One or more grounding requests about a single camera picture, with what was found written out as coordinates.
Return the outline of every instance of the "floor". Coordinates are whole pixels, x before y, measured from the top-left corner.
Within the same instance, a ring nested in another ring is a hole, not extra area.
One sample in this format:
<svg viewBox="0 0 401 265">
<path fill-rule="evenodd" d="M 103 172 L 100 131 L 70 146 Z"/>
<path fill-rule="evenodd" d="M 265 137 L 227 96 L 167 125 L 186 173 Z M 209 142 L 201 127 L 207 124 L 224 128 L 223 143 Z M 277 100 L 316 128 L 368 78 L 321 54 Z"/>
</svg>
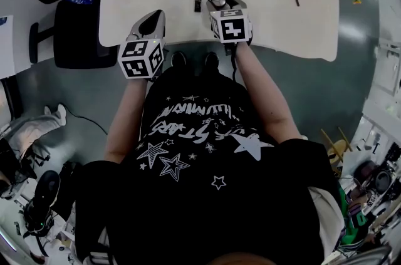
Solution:
<svg viewBox="0 0 401 265">
<path fill-rule="evenodd" d="M 372 84 L 374 48 L 378 43 L 377 0 L 340 0 L 338 55 L 334 62 L 306 60 L 271 49 L 253 47 L 259 60 L 284 93 L 295 122 L 310 140 L 323 142 L 320 128 L 337 140 L 336 126 L 352 138 L 362 115 L 362 106 Z M 220 57 L 220 72 L 232 75 L 230 58 L 218 43 L 192 43 L 168 46 L 171 54 L 181 50 L 191 63 L 207 51 Z M 65 70 L 54 60 L 34 65 L 17 75 L 24 115 L 40 115 L 45 105 L 56 108 L 64 103 L 75 115 L 96 120 L 106 130 L 124 91 L 126 80 L 118 65 L 102 70 Z M 237 73 L 237 81 L 242 79 Z M 72 159 L 83 164 L 103 158 L 106 136 L 94 124 L 68 115 L 67 126 L 42 138 L 52 159 L 46 169 L 60 170 Z"/>
</svg>

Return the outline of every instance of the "black t-shirt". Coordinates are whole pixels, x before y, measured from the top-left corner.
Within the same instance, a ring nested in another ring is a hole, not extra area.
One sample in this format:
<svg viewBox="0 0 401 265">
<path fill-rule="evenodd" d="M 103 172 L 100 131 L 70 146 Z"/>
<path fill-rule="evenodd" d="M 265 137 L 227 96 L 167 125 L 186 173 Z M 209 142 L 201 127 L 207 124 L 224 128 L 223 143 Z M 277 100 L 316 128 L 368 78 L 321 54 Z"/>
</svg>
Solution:
<svg viewBox="0 0 401 265">
<path fill-rule="evenodd" d="M 241 85 L 170 72 L 150 89 L 142 135 L 119 166 L 107 215 L 119 264 L 207 264 L 230 252 L 323 261 L 308 187 L 337 198 L 325 149 L 278 145 Z"/>
</svg>

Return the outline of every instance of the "white cube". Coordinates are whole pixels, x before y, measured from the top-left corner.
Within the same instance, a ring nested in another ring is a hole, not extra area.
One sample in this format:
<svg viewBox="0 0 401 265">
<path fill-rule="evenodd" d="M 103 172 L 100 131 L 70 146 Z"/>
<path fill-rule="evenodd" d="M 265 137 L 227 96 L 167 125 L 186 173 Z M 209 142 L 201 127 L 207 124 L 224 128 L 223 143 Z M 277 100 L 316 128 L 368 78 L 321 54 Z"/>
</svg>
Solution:
<svg viewBox="0 0 401 265">
<path fill-rule="evenodd" d="M 247 9 L 212 11 L 210 15 L 213 32 L 221 43 L 249 41 Z"/>
<path fill-rule="evenodd" d="M 118 52 L 118 62 L 126 79 L 152 78 L 163 63 L 163 47 L 163 39 L 122 43 Z"/>
</svg>

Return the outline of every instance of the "white shoe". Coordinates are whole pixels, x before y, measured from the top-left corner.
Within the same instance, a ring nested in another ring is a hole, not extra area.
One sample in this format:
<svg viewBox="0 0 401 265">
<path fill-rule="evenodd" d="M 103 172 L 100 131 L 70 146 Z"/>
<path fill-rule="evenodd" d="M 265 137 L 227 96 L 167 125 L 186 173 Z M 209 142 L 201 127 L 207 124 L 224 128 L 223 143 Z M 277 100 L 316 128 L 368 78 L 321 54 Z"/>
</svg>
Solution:
<svg viewBox="0 0 401 265">
<path fill-rule="evenodd" d="M 65 110 L 65 107 L 60 103 L 58 104 L 56 114 L 59 116 L 61 120 L 60 125 L 65 126 L 67 124 L 67 111 Z"/>
</svg>

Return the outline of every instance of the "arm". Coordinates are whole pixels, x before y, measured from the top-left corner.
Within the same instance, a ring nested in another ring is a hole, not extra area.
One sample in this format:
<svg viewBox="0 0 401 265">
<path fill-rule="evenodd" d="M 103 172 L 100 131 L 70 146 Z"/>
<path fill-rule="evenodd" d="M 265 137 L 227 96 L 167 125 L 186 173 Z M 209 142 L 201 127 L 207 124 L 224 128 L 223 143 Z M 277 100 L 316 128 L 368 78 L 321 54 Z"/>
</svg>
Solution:
<svg viewBox="0 0 401 265">
<path fill-rule="evenodd" d="M 139 139 L 147 81 L 130 80 L 107 136 L 105 160 L 120 163 Z"/>
<path fill-rule="evenodd" d="M 283 94 L 246 43 L 238 43 L 236 59 L 265 132 L 278 143 L 302 138 Z"/>
</svg>

